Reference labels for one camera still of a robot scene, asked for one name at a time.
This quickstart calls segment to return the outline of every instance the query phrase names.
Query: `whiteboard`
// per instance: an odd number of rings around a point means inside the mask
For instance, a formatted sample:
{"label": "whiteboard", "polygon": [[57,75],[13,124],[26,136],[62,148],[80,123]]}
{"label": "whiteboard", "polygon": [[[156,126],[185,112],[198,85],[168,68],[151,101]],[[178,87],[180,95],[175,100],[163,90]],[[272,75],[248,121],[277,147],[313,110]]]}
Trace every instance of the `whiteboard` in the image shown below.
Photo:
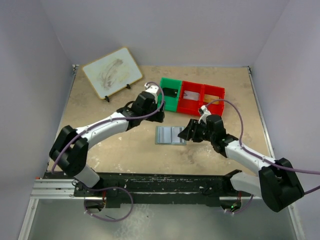
{"label": "whiteboard", "polygon": [[110,96],[142,78],[142,73],[126,47],[85,66],[83,71],[100,99]]}

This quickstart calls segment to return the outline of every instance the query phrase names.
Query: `tabletop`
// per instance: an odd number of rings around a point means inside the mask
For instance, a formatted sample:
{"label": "tabletop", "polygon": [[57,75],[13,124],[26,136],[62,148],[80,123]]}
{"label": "tabletop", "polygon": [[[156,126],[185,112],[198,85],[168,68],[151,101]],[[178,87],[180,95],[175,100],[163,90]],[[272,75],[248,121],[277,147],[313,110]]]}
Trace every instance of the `tabletop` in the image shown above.
{"label": "tabletop", "polygon": [[[269,156],[264,129],[246,67],[140,66],[143,78],[110,96],[110,102],[96,95],[80,67],[62,116],[61,127],[83,127],[104,119],[136,99],[149,81],[162,77],[225,88],[225,99],[239,109],[244,122],[243,143]],[[196,116],[165,112],[163,123],[143,121],[140,126],[119,133],[92,147],[87,163],[96,172],[225,175],[235,169],[253,174],[232,159],[216,153],[209,142],[186,145],[155,144],[156,126],[186,126]],[[237,112],[225,103],[222,115],[227,133],[239,137]]]}

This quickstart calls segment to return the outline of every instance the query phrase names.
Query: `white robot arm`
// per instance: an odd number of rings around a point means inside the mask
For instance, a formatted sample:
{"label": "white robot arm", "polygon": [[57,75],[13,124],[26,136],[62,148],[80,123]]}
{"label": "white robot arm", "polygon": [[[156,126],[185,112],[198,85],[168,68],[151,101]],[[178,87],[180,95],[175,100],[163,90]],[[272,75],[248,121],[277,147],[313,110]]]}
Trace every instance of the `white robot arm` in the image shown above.
{"label": "white robot arm", "polygon": [[86,163],[88,150],[112,135],[139,126],[143,120],[162,123],[164,102],[158,109],[161,91],[156,85],[146,84],[135,101],[128,102],[105,119],[83,127],[72,128],[68,125],[62,128],[49,153],[55,161],[52,169],[58,165],[67,176],[74,177],[89,188],[99,188],[100,176]]}
{"label": "white robot arm", "polygon": [[233,189],[261,197],[275,212],[304,196],[296,173],[276,167],[292,168],[287,159],[276,160],[264,156],[240,143],[236,137],[226,133],[222,118],[211,114],[205,105],[199,112],[200,119],[191,119],[178,137],[197,143],[209,141],[217,153],[237,161],[256,174],[252,176],[241,171],[235,172],[230,178]]}

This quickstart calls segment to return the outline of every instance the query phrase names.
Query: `gray wall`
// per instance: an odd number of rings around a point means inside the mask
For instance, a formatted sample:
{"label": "gray wall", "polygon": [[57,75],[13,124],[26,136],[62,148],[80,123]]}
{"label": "gray wall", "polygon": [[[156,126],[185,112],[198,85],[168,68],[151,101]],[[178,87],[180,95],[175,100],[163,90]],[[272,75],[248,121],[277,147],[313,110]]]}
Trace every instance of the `gray wall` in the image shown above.
{"label": "gray wall", "polygon": [[[291,0],[253,66],[276,157],[320,171],[320,1]],[[304,190],[319,176],[299,174]],[[297,202],[307,239],[319,239],[320,191]]]}
{"label": "gray wall", "polygon": [[18,238],[72,80],[40,0],[0,1],[0,238]]}
{"label": "gray wall", "polygon": [[142,65],[248,66],[289,0],[42,0],[65,52],[86,64],[122,46]]}

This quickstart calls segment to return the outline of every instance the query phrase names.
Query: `red plastic tray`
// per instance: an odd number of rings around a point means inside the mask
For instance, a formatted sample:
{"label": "red plastic tray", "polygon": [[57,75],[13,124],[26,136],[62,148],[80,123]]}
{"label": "red plastic tray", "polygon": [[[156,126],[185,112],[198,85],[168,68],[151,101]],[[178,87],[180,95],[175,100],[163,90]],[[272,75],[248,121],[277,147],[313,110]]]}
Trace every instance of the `red plastic tray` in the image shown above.
{"label": "red plastic tray", "polygon": [[[199,93],[198,100],[190,100],[184,99],[185,91]],[[180,97],[178,106],[176,111],[182,114],[190,114],[190,115],[197,115],[200,116],[198,109],[201,107],[203,101],[203,85],[199,83],[183,81],[181,90],[180,90]]]}
{"label": "red plastic tray", "polygon": [[[218,87],[218,86],[211,86],[211,85],[203,85],[204,86],[204,91],[203,91],[203,102],[202,105],[208,104],[208,102],[205,102],[205,95],[212,95],[216,96],[219,99],[224,99],[225,98],[225,89],[223,87]],[[219,101],[217,104],[213,103],[210,104],[208,107],[208,110],[212,114],[218,114],[222,116],[222,113],[225,108],[225,102],[224,101]]]}
{"label": "red plastic tray", "polygon": [[[184,99],[185,91],[191,91],[199,93],[198,100]],[[205,95],[215,96],[219,99],[225,98],[225,89],[223,87],[211,86],[206,84],[199,84],[189,81],[182,81],[180,96],[176,111],[182,114],[190,114],[200,116],[198,110],[202,105],[208,104],[205,102]],[[219,101],[217,104],[211,104],[208,110],[212,114],[222,115],[225,104],[223,101]]]}

